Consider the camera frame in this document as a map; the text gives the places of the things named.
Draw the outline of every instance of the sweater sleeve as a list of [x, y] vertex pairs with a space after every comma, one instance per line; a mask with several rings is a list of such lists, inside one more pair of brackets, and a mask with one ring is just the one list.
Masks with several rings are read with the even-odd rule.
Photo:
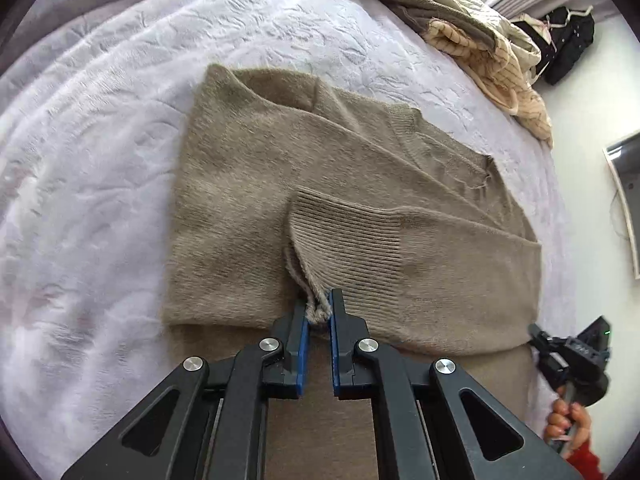
[[590, 442], [582, 444], [567, 459], [567, 462], [574, 466], [584, 480], [604, 480], [604, 475], [600, 471], [600, 459], [589, 449]]

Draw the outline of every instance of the screw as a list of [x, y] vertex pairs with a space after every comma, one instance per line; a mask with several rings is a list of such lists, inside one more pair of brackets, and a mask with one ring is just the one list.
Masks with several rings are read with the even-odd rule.
[[358, 343], [358, 348], [363, 352], [375, 352], [378, 349], [378, 342], [367, 337]]
[[182, 366], [184, 366], [185, 370], [194, 372], [196, 370], [200, 370], [203, 364], [202, 359], [199, 357], [187, 357], [182, 363]]
[[278, 346], [280, 346], [280, 342], [273, 337], [267, 337], [262, 341], [260, 341], [260, 348], [265, 352], [271, 352], [275, 350]]
[[452, 374], [456, 370], [456, 364], [450, 359], [439, 359], [436, 361], [436, 370], [441, 374]]

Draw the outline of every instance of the triangular cutout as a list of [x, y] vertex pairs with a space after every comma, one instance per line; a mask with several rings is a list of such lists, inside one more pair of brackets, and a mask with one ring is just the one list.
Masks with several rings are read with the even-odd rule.
[[179, 397], [180, 391], [175, 389], [164, 394], [122, 437], [122, 445], [145, 456], [156, 455]]
[[460, 400], [486, 460], [493, 462], [523, 446], [524, 439], [471, 390], [462, 390]]

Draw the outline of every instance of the white blanket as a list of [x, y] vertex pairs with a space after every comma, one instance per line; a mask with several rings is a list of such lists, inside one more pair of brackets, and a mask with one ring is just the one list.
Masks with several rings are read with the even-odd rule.
[[[548, 147], [379, 1], [121, 0], [82, 12], [53, 25], [30, 16], [20, 41], [56, 30], [0, 77], [0, 415], [44, 480], [176, 364], [159, 322], [172, 171], [214, 61], [409, 102], [493, 155], [542, 242], [540, 323], [574, 329]], [[538, 427], [547, 402], [532, 397]]]

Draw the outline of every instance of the person's arm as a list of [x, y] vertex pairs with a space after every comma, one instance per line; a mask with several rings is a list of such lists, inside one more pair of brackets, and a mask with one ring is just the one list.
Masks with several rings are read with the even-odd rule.
[[589, 449], [591, 436], [589, 412], [577, 402], [568, 406], [562, 399], [556, 400], [552, 408], [553, 412], [546, 419], [548, 425], [545, 428], [545, 441], [571, 440], [564, 434], [571, 427], [569, 420], [569, 416], [571, 416], [578, 425], [578, 429], [574, 439], [565, 447], [566, 451], [562, 456], [578, 470], [584, 480], [603, 480], [604, 475], [599, 468], [600, 459]]

